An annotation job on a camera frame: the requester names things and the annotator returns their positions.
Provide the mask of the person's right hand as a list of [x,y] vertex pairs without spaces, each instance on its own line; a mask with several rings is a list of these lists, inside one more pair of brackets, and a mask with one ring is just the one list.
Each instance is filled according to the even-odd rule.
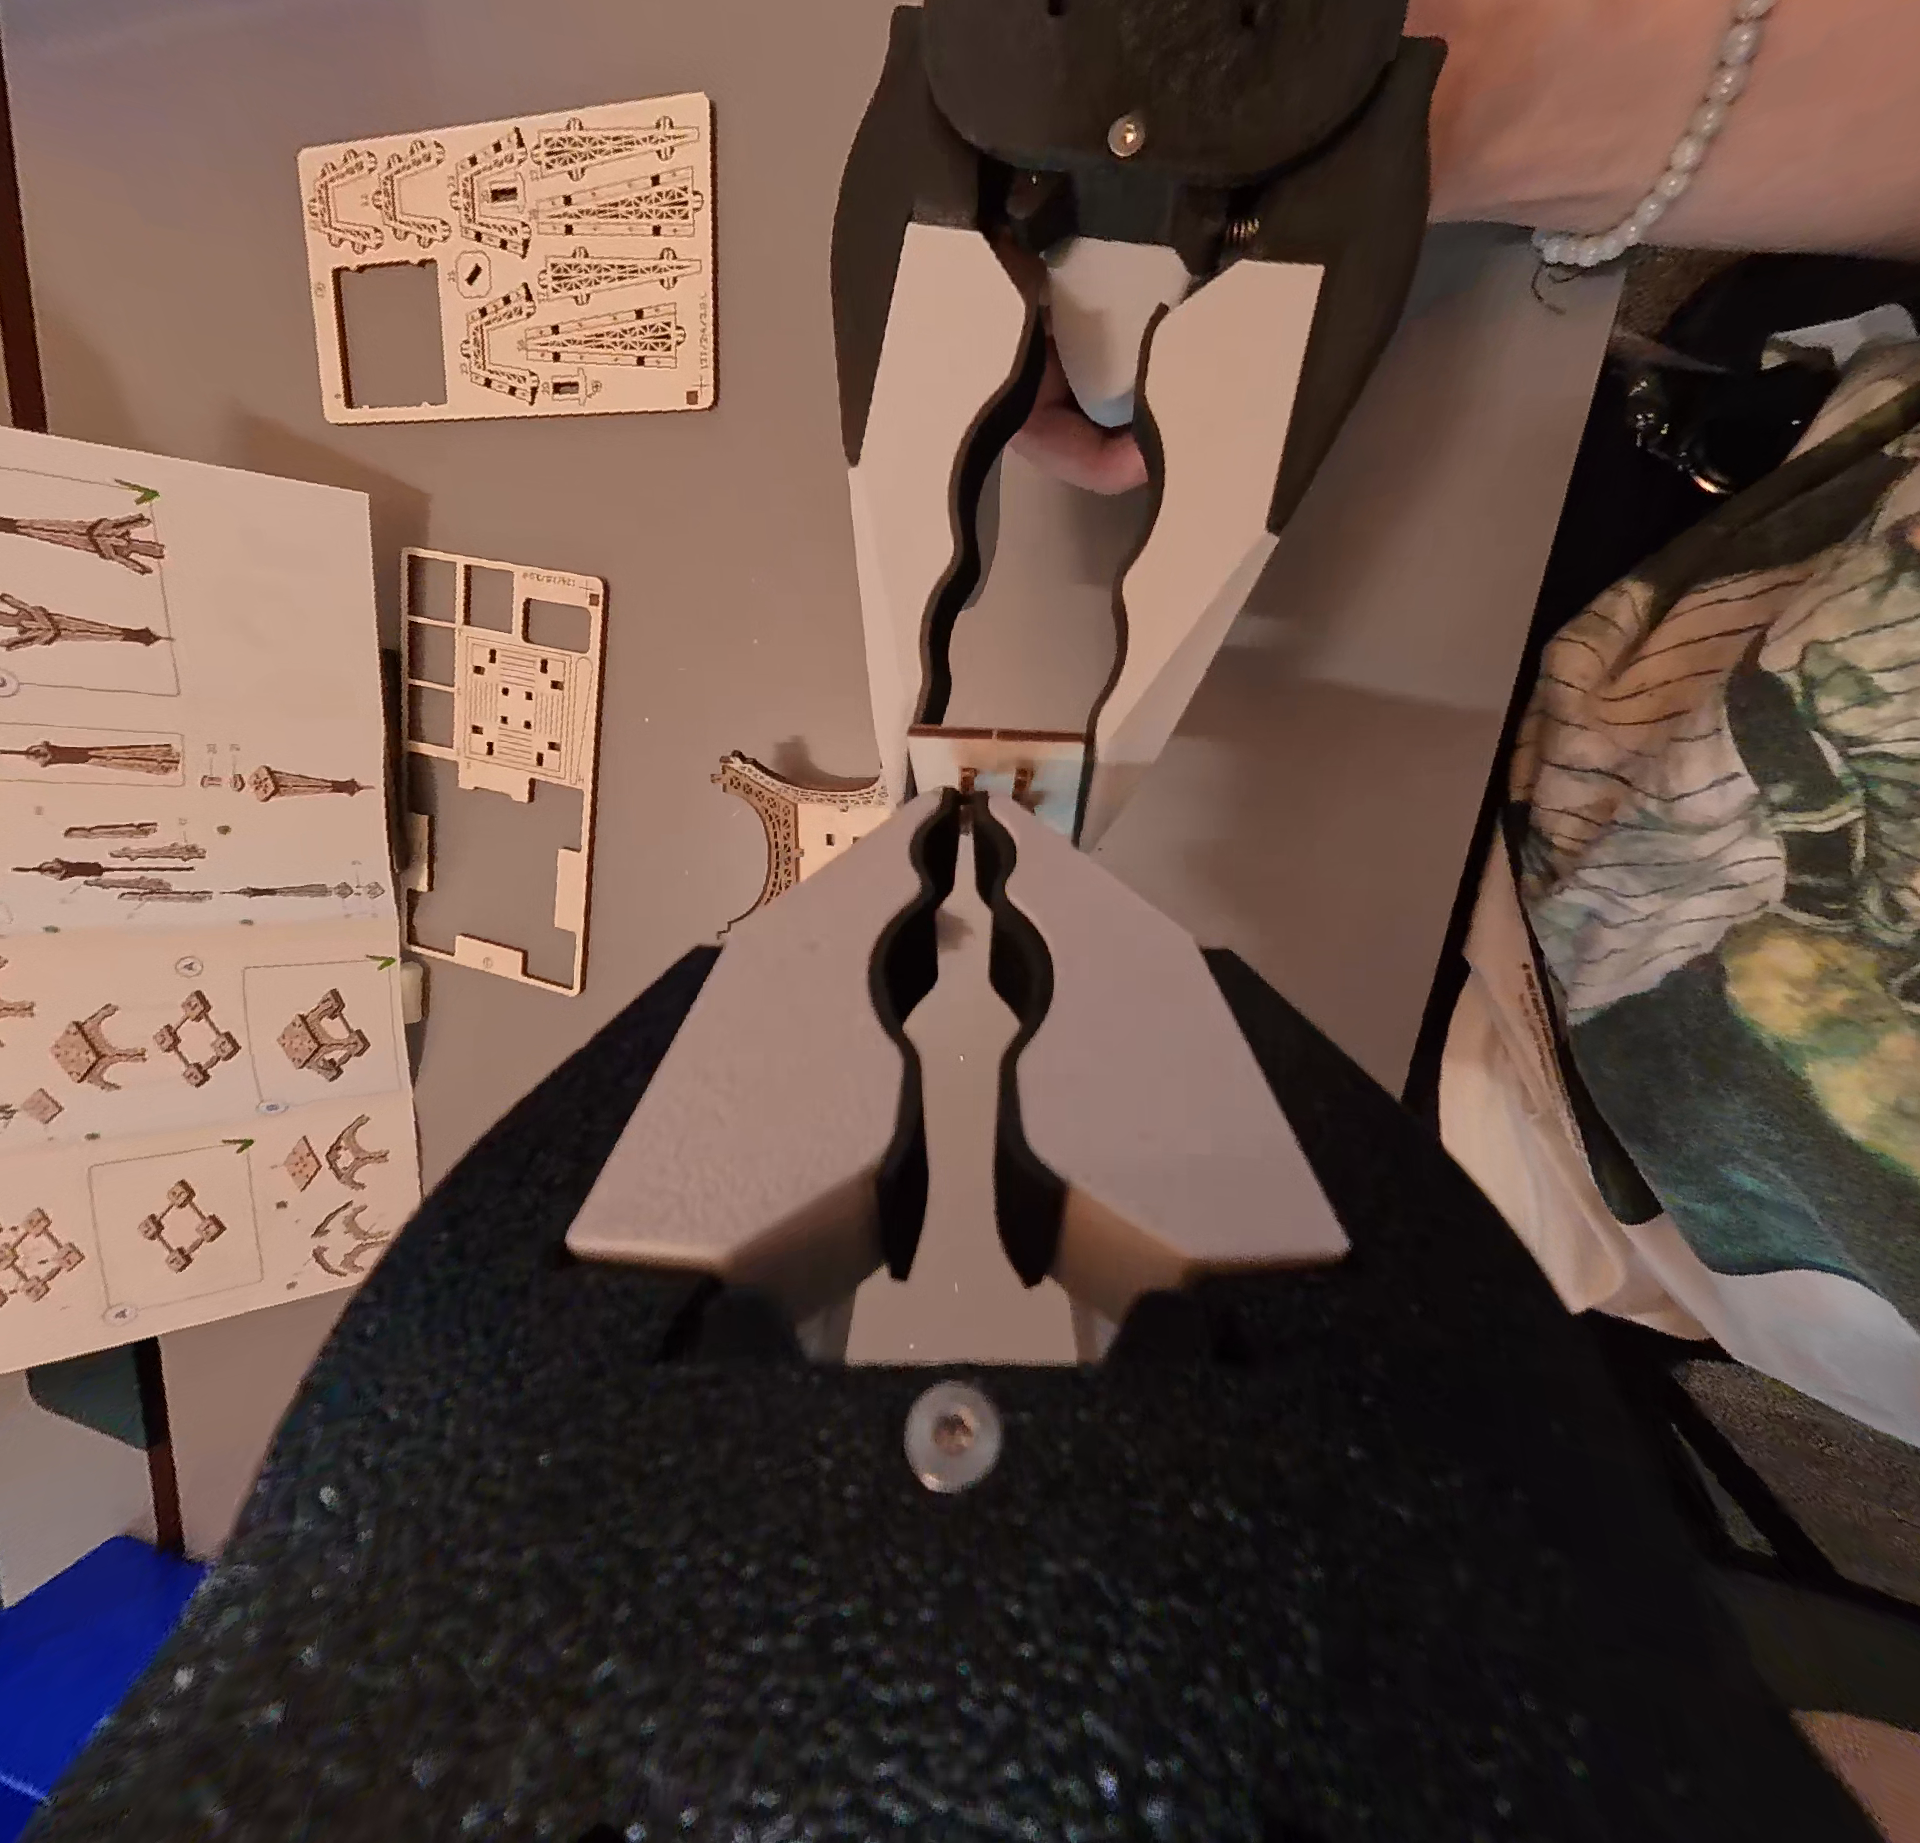
[[1410,0],[1445,39],[1434,223],[1525,223],[1551,277],[1667,249],[1761,250],[1726,207],[1726,152],[1697,133],[1735,0]]

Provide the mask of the person's right forearm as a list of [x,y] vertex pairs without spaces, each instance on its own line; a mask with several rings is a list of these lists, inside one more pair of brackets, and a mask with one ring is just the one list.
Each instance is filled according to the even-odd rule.
[[1916,250],[1920,0],[1735,0],[1697,133],[1761,250]]

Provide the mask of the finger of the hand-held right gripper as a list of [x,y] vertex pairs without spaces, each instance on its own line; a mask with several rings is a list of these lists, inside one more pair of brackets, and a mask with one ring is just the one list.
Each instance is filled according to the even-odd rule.
[[947,719],[947,644],[983,582],[983,483],[1041,371],[1041,312],[983,232],[905,223],[851,464],[856,592],[891,801],[913,732]]
[[1125,652],[1094,722],[1088,845],[1161,758],[1273,561],[1266,514],[1317,295],[1317,266],[1235,266],[1144,339],[1133,435],[1157,451],[1157,514],[1120,574]]

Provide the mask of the wooden puzzle sheet with cutouts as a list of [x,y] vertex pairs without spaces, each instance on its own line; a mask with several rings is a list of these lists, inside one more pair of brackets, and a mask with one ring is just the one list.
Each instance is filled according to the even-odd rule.
[[538,973],[527,945],[422,934],[441,885],[441,823],[407,801],[407,945],[433,966],[468,966],[496,984],[584,999],[591,934],[591,832],[601,754],[601,623],[600,574],[530,570],[443,548],[403,552],[403,754],[451,776],[460,798],[538,809],[576,801],[576,832],[554,852],[554,941],[572,941],[567,973]]

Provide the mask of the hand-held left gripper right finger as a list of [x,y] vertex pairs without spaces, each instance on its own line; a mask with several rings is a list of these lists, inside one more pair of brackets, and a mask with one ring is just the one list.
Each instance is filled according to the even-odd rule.
[[1352,1250],[1199,945],[1025,809],[971,798],[999,1067],[991,1221],[1094,1309]]

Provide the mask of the grey desk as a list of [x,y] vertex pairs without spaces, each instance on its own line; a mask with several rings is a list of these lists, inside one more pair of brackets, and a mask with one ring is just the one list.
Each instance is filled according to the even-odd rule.
[[[764,885],[705,776],[871,776],[827,222],[899,0],[5,0],[48,435],[374,502],[609,582],[589,993],[429,973],[422,1183]],[[335,428],[294,152],[705,96],[719,405]],[[1105,859],[1402,1091],[1617,277],[1447,223],[1402,327]]]

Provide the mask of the wooden arch puzzle piece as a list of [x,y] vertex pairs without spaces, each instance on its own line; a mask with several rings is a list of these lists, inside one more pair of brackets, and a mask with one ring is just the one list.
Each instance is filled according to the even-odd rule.
[[822,872],[861,832],[891,823],[892,798],[883,781],[783,781],[766,761],[732,754],[711,776],[719,790],[747,801],[766,838],[766,872],[758,898],[719,927],[719,945],[758,916],[766,898],[791,894],[800,880]]

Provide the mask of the blue plastic bin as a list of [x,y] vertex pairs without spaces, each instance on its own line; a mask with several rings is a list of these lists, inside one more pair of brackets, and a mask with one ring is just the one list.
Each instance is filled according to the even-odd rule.
[[48,1802],[174,1635],[196,1587],[204,1566],[117,1535],[0,1612],[5,1814]]

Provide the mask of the printed instruction sheet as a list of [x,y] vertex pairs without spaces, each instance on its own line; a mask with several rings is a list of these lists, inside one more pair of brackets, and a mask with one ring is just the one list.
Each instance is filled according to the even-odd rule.
[[0,1365],[355,1292],[422,1204],[363,492],[0,435]]

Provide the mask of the wooden puzzle sheet with tower parts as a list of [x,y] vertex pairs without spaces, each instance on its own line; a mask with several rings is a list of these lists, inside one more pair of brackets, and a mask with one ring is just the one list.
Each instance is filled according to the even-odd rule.
[[[327,423],[705,414],[711,99],[547,109],[294,152]],[[363,401],[348,281],[433,269],[443,401]]]

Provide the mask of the wooden square plate with holes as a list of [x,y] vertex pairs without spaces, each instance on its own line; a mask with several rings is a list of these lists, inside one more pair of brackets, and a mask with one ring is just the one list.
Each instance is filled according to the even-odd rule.
[[959,790],[1017,801],[1074,838],[1088,754],[1088,734],[1069,732],[917,722],[913,781],[917,798]]

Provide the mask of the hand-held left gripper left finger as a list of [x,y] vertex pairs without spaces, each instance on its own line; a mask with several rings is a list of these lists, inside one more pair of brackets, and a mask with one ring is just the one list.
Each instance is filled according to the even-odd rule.
[[926,1221],[919,1056],[959,798],[917,798],[719,949],[567,1243],[773,1297],[913,1279]]

